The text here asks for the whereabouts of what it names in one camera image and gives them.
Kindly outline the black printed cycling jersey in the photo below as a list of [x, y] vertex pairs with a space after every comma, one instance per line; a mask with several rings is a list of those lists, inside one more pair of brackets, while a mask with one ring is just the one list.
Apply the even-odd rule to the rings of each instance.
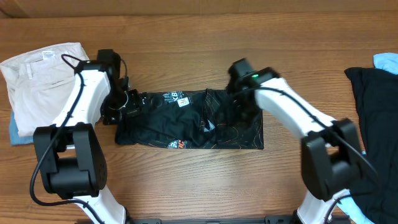
[[140, 113], [124, 113], [116, 131], [119, 145], [172, 149], [263, 149], [263, 116], [236, 113], [225, 90], [139, 94]]

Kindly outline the folded blue denim garment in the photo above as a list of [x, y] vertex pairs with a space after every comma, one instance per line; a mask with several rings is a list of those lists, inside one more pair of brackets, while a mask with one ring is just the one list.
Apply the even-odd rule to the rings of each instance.
[[9, 139], [12, 146], [25, 145], [33, 143], [33, 136], [20, 137], [18, 134], [17, 124], [14, 118], [14, 112], [11, 111], [9, 123]]

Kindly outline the folded beige trousers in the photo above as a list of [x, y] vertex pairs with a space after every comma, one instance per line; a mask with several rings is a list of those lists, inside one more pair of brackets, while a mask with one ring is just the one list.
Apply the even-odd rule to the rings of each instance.
[[63, 54], [88, 60], [79, 42], [67, 42], [1, 62], [20, 137], [33, 135], [38, 127], [50, 126], [63, 110], [75, 84], [74, 71], [62, 60]]

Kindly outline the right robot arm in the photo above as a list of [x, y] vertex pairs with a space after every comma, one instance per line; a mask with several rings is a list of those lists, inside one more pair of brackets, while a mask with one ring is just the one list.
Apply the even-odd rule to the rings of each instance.
[[353, 122], [317, 110], [270, 67], [256, 71], [242, 58], [228, 73], [235, 120], [247, 121], [255, 109], [265, 110], [300, 140], [305, 198], [291, 215], [268, 215], [263, 223], [351, 223], [347, 215], [334, 215], [334, 209], [352, 196], [348, 189], [357, 180], [378, 176], [362, 153]]

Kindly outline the light blue garment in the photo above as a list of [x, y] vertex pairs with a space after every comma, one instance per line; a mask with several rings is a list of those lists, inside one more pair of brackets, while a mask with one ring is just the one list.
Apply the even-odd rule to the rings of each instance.
[[381, 53], [373, 56], [374, 67], [390, 72], [394, 75], [398, 74], [398, 54]]

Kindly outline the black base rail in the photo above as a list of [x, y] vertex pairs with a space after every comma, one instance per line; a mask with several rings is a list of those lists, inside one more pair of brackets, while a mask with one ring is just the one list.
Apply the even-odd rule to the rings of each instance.
[[227, 219], [197, 219], [197, 220], [161, 220], [154, 219], [127, 219], [130, 224], [290, 224], [294, 221], [292, 215], [269, 215], [264, 218], [227, 218]]

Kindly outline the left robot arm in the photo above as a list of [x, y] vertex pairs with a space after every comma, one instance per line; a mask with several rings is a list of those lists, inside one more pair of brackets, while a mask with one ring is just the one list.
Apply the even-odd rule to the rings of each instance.
[[38, 205], [75, 204], [92, 223], [132, 223], [107, 182], [107, 163], [94, 128], [118, 124], [126, 116], [142, 112], [142, 100], [121, 76], [125, 61], [112, 49], [98, 51], [96, 60], [62, 54], [72, 68], [75, 84], [68, 100], [50, 126], [33, 135], [37, 165], [29, 193]]

